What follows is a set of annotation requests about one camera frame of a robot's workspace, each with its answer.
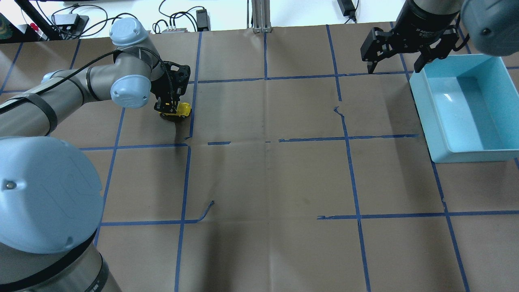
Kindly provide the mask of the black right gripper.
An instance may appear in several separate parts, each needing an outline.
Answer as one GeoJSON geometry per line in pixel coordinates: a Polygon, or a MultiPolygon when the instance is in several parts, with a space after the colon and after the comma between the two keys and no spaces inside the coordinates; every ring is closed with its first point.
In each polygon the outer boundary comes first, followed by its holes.
{"type": "Polygon", "coordinates": [[[420,51],[414,63],[415,73],[435,59],[445,59],[458,42],[452,22],[460,10],[460,2],[405,2],[391,31],[371,28],[361,45],[361,59],[367,63],[367,73],[373,74],[380,61],[396,52],[420,51]]]}

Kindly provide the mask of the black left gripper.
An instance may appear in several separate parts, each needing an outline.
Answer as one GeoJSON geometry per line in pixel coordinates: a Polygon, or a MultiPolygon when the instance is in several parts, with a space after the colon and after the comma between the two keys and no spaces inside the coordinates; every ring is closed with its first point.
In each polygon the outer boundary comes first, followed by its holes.
{"type": "Polygon", "coordinates": [[[178,114],[179,109],[182,109],[180,96],[186,93],[191,67],[174,62],[165,62],[161,68],[165,69],[165,72],[160,78],[152,82],[152,93],[157,100],[154,104],[154,110],[167,112],[167,101],[171,101],[170,114],[178,114]]]}

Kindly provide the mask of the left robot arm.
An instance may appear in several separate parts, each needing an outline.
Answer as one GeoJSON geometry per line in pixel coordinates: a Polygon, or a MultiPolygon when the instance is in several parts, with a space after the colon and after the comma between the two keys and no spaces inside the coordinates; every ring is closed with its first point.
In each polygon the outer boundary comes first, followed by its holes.
{"type": "Polygon", "coordinates": [[[120,292],[93,244],[103,217],[101,181],[91,161],[51,137],[89,102],[144,107],[150,95],[164,118],[187,118],[181,102],[188,65],[163,61],[135,18],[117,19],[115,49],[76,70],[58,70],[1,104],[2,292],[120,292]]]}

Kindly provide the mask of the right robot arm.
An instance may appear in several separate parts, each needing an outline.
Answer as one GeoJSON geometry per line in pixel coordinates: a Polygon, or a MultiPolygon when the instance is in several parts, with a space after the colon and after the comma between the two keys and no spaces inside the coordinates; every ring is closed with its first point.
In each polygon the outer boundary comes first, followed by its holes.
{"type": "Polygon", "coordinates": [[[419,52],[414,71],[421,72],[426,64],[460,50],[459,24],[479,52],[513,55],[519,46],[518,11],[517,0],[406,0],[394,28],[371,29],[361,45],[361,59],[372,74],[384,59],[419,52]]]}

